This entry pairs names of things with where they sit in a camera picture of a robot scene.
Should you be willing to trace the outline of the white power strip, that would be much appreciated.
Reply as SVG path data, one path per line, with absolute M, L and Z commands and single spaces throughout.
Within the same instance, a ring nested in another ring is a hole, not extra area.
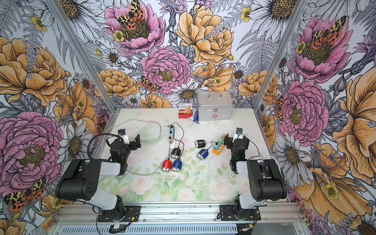
M 176 134 L 177 134 L 177 124 L 168 125 L 168 142 L 169 142 L 169 152 L 176 147 Z

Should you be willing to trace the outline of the pink usb charger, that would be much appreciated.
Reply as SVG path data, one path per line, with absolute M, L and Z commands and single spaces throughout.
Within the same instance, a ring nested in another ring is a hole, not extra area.
M 173 144 L 173 143 L 174 143 L 174 137 L 173 137 L 173 136 L 169 136 L 169 137 L 168 137 L 168 142 L 169 142 L 170 144 Z

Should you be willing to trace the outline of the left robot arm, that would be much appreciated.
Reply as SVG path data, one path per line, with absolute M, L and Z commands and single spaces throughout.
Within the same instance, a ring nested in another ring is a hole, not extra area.
M 109 159 L 94 159 L 91 156 L 91 144 L 100 136 L 115 137 L 109 144 Z M 129 141 L 124 129 L 117 135 L 112 133 L 100 133 L 89 140 L 87 146 L 88 160 L 72 160 L 55 188 L 55 196 L 58 199 L 68 201 L 80 201 L 89 204 L 99 210 L 100 222 L 138 220 L 139 209 L 128 209 L 118 195 L 112 195 L 99 188 L 101 176 L 123 176 L 128 168 L 128 157 L 132 150 L 141 148 L 140 135 L 133 141 Z

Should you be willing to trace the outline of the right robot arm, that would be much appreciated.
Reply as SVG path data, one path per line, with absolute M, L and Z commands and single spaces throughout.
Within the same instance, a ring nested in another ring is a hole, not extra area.
M 234 174 L 246 176 L 249 189 L 236 196 L 228 217 L 237 220 L 260 220 L 259 207 L 266 202 L 287 197 L 287 186 L 282 178 L 278 163 L 273 158 L 257 160 L 246 158 L 250 140 L 241 133 L 224 138 L 224 145 L 231 151 L 230 169 Z

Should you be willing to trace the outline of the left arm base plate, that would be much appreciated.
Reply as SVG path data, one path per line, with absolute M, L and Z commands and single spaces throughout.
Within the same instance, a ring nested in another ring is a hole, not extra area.
M 98 222 L 137 222 L 140 216 L 141 206 L 123 206 L 123 208 L 115 208 L 110 211 L 103 211 Z

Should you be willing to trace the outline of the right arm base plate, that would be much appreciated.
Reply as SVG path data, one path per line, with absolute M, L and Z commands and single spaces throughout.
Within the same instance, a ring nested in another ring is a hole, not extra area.
M 220 205 L 217 220 L 221 221 L 260 221 L 258 209 L 236 209 L 234 205 Z

